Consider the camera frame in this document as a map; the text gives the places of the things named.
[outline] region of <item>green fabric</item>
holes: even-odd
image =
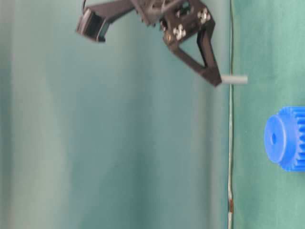
[[[305,173],[285,172],[264,150],[264,125],[305,106],[305,1],[234,0],[234,228],[304,228]]]
[[[206,3],[228,73],[229,2]],[[105,44],[74,32],[80,13],[81,0],[0,0],[0,227],[224,229],[228,87],[135,12]]]

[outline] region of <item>gear teeth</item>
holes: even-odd
[[[295,166],[305,166],[305,160],[295,160]]]
[[[299,153],[298,154],[298,159],[299,160],[305,160],[305,153]]]
[[[289,165],[283,168],[287,171],[305,171],[305,107],[284,107],[279,114],[290,114],[295,120],[298,130],[295,156]]]

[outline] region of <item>green cloth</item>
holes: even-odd
[[[228,73],[229,2],[206,4]],[[105,44],[74,32],[80,14],[81,0],[0,0],[0,228],[225,228],[228,86],[135,12]]]
[[[234,0],[234,228],[304,228],[305,173],[289,173],[264,150],[267,119],[305,106],[305,1]]]

